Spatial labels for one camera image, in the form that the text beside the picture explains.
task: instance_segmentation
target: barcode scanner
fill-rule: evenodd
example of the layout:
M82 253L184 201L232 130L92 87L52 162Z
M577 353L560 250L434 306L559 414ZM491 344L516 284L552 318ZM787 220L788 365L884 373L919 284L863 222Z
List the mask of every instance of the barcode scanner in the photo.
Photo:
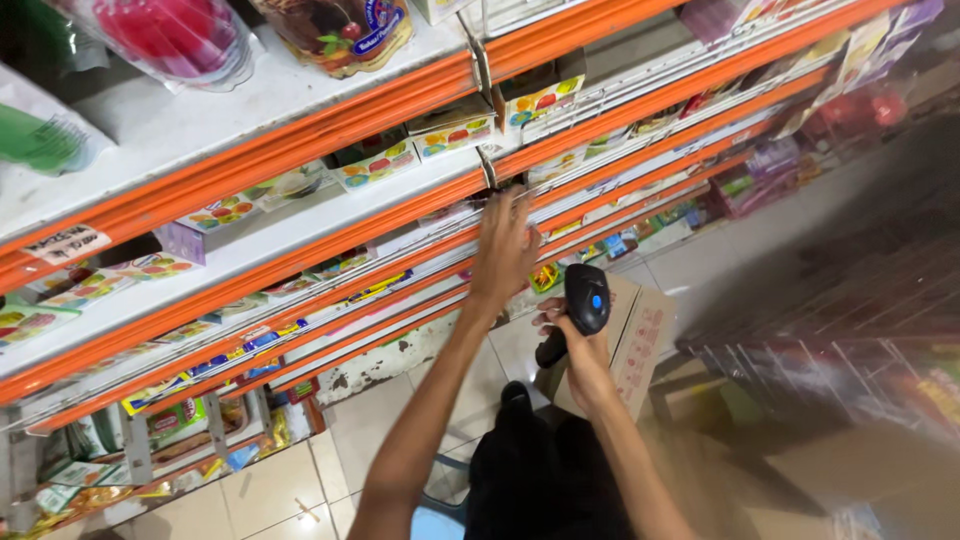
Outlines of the barcode scanner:
M594 335L607 326L610 319L610 289L603 270L588 264L566 267L564 279L566 314L582 335ZM564 332L554 327L546 341L537 346L537 365L552 367L566 355Z

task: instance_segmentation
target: black pants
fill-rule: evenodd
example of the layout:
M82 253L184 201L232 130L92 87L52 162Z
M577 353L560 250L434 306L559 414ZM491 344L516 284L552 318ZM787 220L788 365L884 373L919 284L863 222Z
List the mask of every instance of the black pants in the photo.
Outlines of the black pants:
M631 539L623 502L589 422L556 431L507 405L470 462L466 540Z

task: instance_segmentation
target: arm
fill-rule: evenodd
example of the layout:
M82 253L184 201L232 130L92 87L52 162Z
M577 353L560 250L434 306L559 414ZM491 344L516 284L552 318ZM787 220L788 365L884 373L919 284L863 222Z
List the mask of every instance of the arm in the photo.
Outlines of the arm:
M550 299L538 308L544 313L534 320L535 325L549 321L564 331L570 353L570 390L593 425L634 532L648 540L693 540L693 530L657 475L650 453L616 393L610 377L607 329L589 337L580 335L564 314L562 298ZM550 330L544 327L540 333L546 335Z
M373 459L349 540L410 538L411 517L467 369L497 314L537 260L540 235L526 234L529 199L522 197L516 207L512 205L520 193L515 188L498 195L484 210L480 251L463 311Z

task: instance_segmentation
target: hand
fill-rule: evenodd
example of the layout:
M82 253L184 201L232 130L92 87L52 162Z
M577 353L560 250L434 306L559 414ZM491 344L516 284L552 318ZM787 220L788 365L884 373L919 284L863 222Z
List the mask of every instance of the hand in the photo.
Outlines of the hand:
M537 305L543 311L533 320L534 326L553 323L564 332L566 349L570 354L570 391L573 400L592 419L599 407L611 399L619 400L616 385L610 376L610 352L607 349L607 327L600 332L583 336L566 314L566 299L551 298ZM540 335L549 335L553 326L540 328Z
M480 252L473 263L468 306L478 308L491 323L523 286L540 254L540 233L527 228L531 198L519 197L522 192L514 186L494 195L480 222Z

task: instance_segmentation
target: handwritten price tag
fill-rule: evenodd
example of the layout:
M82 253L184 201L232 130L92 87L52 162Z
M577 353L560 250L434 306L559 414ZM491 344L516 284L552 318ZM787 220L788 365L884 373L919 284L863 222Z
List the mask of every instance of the handwritten price tag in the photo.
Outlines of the handwritten price tag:
M108 246L110 237L84 224L52 234L20 251L50 264L63 264Z

